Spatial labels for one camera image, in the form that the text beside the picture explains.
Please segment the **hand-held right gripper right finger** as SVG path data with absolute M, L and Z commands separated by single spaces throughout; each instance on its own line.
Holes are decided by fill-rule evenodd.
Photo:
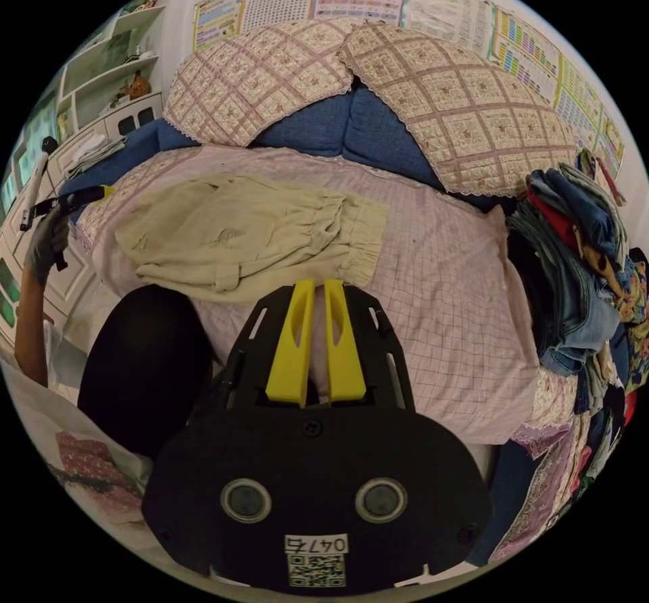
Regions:
M 324 299 L 329 401 L 359 402 L 366 394 L 366 383 L 342 281 L 326 280 Z

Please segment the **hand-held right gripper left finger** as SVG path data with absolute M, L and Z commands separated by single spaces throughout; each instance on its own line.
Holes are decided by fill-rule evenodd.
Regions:
M 265 394 L 272 403 L 306 406 L 314 293 L 312 279 L 293 286 L 266 384 Z

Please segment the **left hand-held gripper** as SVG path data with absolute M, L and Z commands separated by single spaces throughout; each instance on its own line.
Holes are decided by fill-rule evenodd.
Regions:
M 102 200 L 104 197 L 109 197 L 115 191 L 113 186 L 102 185 L 101 188 L 84 188 L 77 189 L 70 193 L 63 194 L 59 197 L 47 198 L 43 201 L 35 203 L 30 201 L 27 203 L 27 208 L 23 211 L 20 221 L 20 230 L 22 232 L 29 231 L 33 225 L 37 227 L 41 219 L 47 215 L 57 204 L 61 204 L 65 212 L 70 215 L 86 207 L 87 205 Z M 68 264 L 64 259 L 64 252 L 56 258 L 57 263 L 54 266 L 58 271 L 67 268 Z

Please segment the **person's left hand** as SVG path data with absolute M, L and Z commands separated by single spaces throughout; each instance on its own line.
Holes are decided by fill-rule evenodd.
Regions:
M 25 269 L 40 288 L 45 288 L 56 258 L 67 248 L 68 236 L 69 214 L 57 204 L 38 223 L 26 252 Z

